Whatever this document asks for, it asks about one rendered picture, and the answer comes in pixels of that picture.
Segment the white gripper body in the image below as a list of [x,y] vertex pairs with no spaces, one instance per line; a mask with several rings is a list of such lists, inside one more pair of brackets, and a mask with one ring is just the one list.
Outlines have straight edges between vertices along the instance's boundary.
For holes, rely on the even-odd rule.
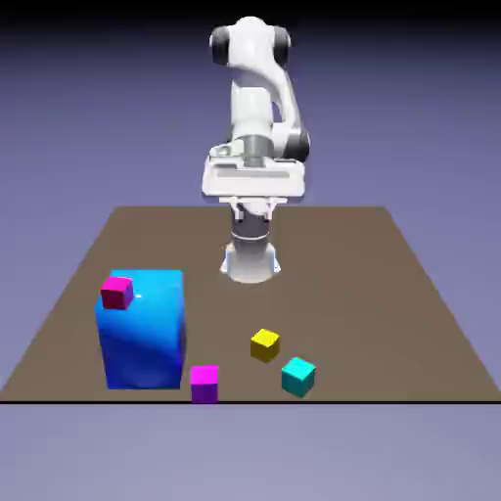
[[207,157],[202,192],[217,198],[297,199],[305,193],[305,166],[297,160],[264,158],[245,166],[242,157]]

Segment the small yellow cube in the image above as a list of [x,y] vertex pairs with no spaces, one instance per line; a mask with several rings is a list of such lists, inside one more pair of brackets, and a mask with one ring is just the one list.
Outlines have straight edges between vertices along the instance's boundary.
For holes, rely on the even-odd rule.
[[262,362],[269,362],[280,351],[280,336],[266,329],[260,329],[250,338],[250,355]]

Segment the small pink-red cube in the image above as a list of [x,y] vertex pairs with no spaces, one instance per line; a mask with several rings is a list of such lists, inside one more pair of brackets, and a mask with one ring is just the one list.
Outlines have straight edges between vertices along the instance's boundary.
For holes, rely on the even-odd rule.
[[127,277],[110,276],[102,284],[100,294],[105,309],[126,310],[134,298],[133,282]]

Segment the small cyan cube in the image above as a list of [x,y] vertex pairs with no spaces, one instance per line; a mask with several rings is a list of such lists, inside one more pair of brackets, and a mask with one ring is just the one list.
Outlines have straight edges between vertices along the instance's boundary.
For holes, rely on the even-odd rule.
[[315,384],[316,366],[300,357],[291,358],[281,370],[282,389],[303,398]]

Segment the small magenta cube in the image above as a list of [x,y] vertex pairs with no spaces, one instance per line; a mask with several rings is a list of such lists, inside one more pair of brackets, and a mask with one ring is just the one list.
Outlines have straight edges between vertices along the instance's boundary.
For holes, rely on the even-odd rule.
[[218,367],[193,366],[190,373],[191,400],[197,404],[218,402]]

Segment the large blue box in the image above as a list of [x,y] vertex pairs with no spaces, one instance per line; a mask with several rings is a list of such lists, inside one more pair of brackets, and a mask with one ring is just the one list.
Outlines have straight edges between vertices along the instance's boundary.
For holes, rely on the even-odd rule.
[[134,298],[126,310],[105,309],[101,294],[95,305],[108,388],[180,388],[186,344],[183,273],[132,269],[110,276],[130,278]]

